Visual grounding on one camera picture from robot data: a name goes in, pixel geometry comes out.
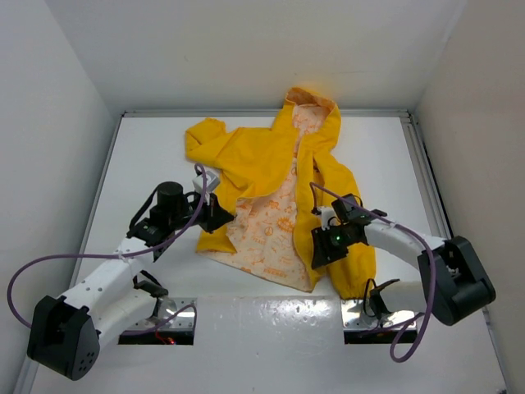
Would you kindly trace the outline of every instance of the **jacket sleeve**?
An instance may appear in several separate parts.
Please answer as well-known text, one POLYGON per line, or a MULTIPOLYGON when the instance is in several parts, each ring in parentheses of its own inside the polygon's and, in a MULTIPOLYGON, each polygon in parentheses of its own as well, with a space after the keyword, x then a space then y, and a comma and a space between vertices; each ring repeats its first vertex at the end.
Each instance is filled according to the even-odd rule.
MULTIPOLYGON (((226 133, 226 125, 223 121, 207 118, 186 131, 186 157, 205 166, 222 169, 217 162, 217 158, 230 138, 231 133, 226 133)), ((221 183, 215 190, 215 193, 219 199, 219 204, 226 211, 235 213, 235 200, 231 198, 231 187, 229 180, 221 172, 221 183)), ((236 252, 235 247, 226 236, 226 226, 217 229, 213 234, 202 231, 197 250, 236 252)))
POLYGON ((186 131, 186 156, 208 167, 217 167, 217 158, 232 134, 226 133, 223 121, 206 118, 186 131))
MULTIPOLYGON (((314 159, 323 184, 328 190, 338 195, 352 193, 359 196, 352 172, 339 164, 327 150, 316 153, 314 159)), ((332 201, 334 201, 332 196, 323 193, 319 204, 329 206, 332 201)), ((364 244, 352 245, 346 258, 329 264, 326 270, 342 299, 363 297, 367 279, 374 278, 376 275, 375 250, 364 244)))

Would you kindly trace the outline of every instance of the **rectangular opening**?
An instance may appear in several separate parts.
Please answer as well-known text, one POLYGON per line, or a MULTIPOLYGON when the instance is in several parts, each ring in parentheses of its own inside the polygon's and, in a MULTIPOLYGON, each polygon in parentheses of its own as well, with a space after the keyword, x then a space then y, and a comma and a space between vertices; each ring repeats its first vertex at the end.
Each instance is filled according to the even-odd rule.
MULTIPOLYGON (((165 298, 155 311, 155 317, 137 322, 131 331, 144 331, 154 327, 162 320, 170 318, 187 305, 197 306, 195 298, 165 298)), ((192 308, 181 310, 169 323, 155 332, 135 336, 120 336, 119 345, 193 345, 195 312, 192 308)))

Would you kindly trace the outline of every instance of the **metal frame edge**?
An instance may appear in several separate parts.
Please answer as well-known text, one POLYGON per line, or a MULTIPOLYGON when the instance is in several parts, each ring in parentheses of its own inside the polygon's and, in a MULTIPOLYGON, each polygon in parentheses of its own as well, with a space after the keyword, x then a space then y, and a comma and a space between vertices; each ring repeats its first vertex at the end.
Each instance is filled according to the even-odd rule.
MULTIPOLYGON (((91 232, 91 226, 93 225, 95 212, 97 211, 98 200, 100 199, 100 194, 102 193, 104 180, 106 179, 107 168, 109 167, 109 162, 111 160, 113 148, 115 147, 116 137, 121 127, 121 122, 122 122, 123 117, 124 117, 124 114, 122 114, 118 118, 118 121, 115 126, 115 130, 113 131, 112 141, 109 145, 109 150, 107 151, 106 161, 104 162, 104 167, 102 169, 100 181, 98 182, 98 186, 97 186, 97 192, 95 193, 93 205, 91 206, 91 211, 89 212, 89 218, 88 218, 88 223, 85 228, 84 237, 82 238, 82 243, 80 244, 80 249, 79 249, 80 254, 85 252, 85 246, 88 243, 89 233, 91 232)), ((71 277, 69 287, 75 285, 76 278, 79 275, 81 261, 82 259, 77 259, 75 261, 75 267, 73 269, 73 275, 71 277)), ((30 394, 31 393, 31 390, 33 389, 34 380, 36 379, 36 373, 38 371, 38 368, 39 368, 38 363, 36 363, 35 361, 33 361, 27 356, 25 357, 24 363, 22 364, 22 367, 21 367, 21 371, 18 374, 18 379, 16 380, 16 385, 15 385, 15 389, 13 390, 13 394, 30 394)))
MULTIPOLYGON (((434 235, 444 238, 451 238, 454 236, 454 232, 452 231, 450 222, 446 216, 445 206, 439 192, 437 180, 434 172, 431 169, 431 162, 430 158, 428 157, 425 143, 423 141, 422 130, 419 125, 419 121, 413 114, 409 114, 407 119, 401 119, 401 124, 404 130, 407 146, 409 147, 413 168, 416 172, 419 190, 422 193, 423 204, 425 205, 427 217, 429 212, 431 214, 431 217, 428 217, 428 221, 430 224, 436 224, 436 228, 431 228, 431 230, 432 232, 436 232, 434 235)), ((504 366, 500 349, 495 339, 494 329, 491 323, 491 315, 487 307, 482 309, 482 313, 483 318, 485 319, 486 329, 489 332, 489 337, 491 338, 492 348, 494 349, 495 357, 498 361, 498 365, 500 366, 500 372, 505 384, 505 387, 500 389, 498 393, 506 393, 509 392, 509 380, 507 379, 508 374, 504 366)))
MULTIPOLYGON (((274 117, 280 109, 166 109, 131 110, 123 117, 274 117)), ((406 109, 341 109, 347 117, 400 117, 409 118, 406 109)))

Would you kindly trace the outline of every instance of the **white table surface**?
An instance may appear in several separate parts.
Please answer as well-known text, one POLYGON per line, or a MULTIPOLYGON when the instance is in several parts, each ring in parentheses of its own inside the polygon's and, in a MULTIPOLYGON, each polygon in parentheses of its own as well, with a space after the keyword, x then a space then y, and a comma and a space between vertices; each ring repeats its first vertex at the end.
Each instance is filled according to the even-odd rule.
MULTIPOLYGON (((194 170, 185 160, 184 132, 201 119, 122 119, 86 252, 113 250, 158 183, 177 181, 190 190, 194 170)), ((271 117, 222 120, 228 130, 272 123, 271 117)), ((333 154, 353 171, 369 208, 430 233, 399 118, 344 117, 333 154)), ((39 367, 32 393, 495 393, 504 386, 481 312, 452 328, 433 319, 415 356, 397 364, 388 345, 344 344, 328 280, 312 294, 264 281, 197 255, 198 236, 197 227, 187 231, 149 270, 171 296, 198 298, 193 346, 109 346, 78 382, 39 367)), ((85 259, 79 280, 99 263, 85 259)), ((393 277, 419 274, 378 250, 377 281, 393 277)))

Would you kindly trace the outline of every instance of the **white wall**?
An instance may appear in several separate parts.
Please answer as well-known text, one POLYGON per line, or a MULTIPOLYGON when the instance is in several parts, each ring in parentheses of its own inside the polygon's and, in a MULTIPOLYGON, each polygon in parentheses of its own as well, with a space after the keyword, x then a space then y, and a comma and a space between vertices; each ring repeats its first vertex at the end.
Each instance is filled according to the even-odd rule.
POLYGON ((525 2, 474 0, 418 107, 454 231, 494 282, 512 392, 525 392, 525 2))
MULTIPOLYGON (((0 8, 0 392, 7 393, 29 336, 7 308, 7 282, 31 259, 78 251, 115 120, 43 0, 0 8)), ((71 262, 42 265, 16 285, 26 318, 71 277, 71 262)))
POLYGON ((413 108, 465 0, 46 0, 110 108, 413 108))

